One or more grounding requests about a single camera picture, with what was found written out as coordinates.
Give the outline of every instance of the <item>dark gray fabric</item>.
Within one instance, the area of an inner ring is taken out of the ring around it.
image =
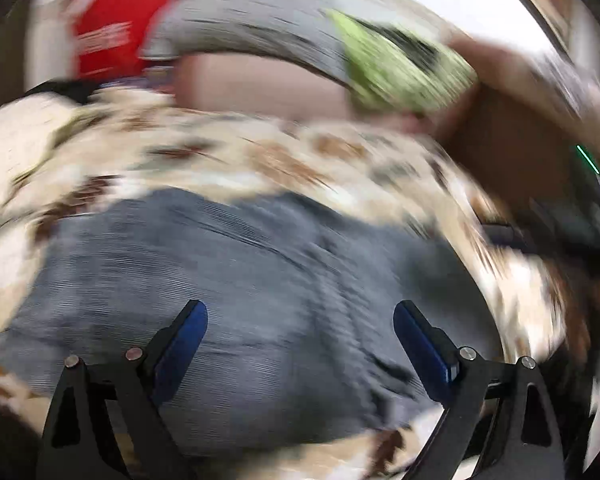
[[[322,442],[430,406],[392,328],[405,298],[488,314],[446,242],[293,194],[225,206],[160,190],[61,221],[0,363],[48,395],[66,355],[122,355],[198,299],[208,332],[160,410],[183,451]]]
[[[152,61],[192,52],[271,56],[348,83],[333,0],[179,0],[158,14],[140,50]]]

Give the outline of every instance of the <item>red bag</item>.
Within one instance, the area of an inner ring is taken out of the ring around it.
[[[154,14],[170,0],[92,0],[75,17],[78,76],[95,80],[139,76],[138,49]]]

